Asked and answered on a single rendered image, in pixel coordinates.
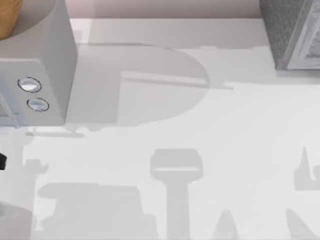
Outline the small microwave knob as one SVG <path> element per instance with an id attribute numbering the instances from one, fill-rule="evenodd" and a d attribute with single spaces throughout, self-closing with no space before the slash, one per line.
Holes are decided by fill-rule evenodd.
<path id="1" fill-rule="evenodd" d="M 29 99 L 26 104 L 35 112 L 46 112 L 50 108 L 49 103 L 42 98 Z"/>

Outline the large microwave knob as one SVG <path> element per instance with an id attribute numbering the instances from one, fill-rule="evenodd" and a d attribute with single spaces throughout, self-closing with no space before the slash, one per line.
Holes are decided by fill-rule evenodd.
<path id="1" fill-rule="evenodd" d="M 17 81 L 18 86 L 25 92 L 37 93 L 42 89 L 41 83 L 33 77 L 24 77 Z"/>

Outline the orange bread loaf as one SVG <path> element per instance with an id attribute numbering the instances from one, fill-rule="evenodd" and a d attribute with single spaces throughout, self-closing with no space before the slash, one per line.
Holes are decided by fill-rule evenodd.
<path id="1" fill-rule="evenodd" d="M 13 32 L 24 0 L 0 0 L 0 40 Z"/>

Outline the pale microwave oven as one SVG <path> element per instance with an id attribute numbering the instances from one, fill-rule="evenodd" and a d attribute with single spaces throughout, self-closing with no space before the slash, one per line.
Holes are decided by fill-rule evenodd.
<path id="1" fill-rule="evenodd" d="M 64 124 L 77 65 L 77 46 L 65 0 L 23 0 L 12 35 L 0 40 L 0 127 Z M 23 91 L 18 80 L 32 77 L 42 88 Z M 49 103 L 44 112 L 27 100 Z"/>

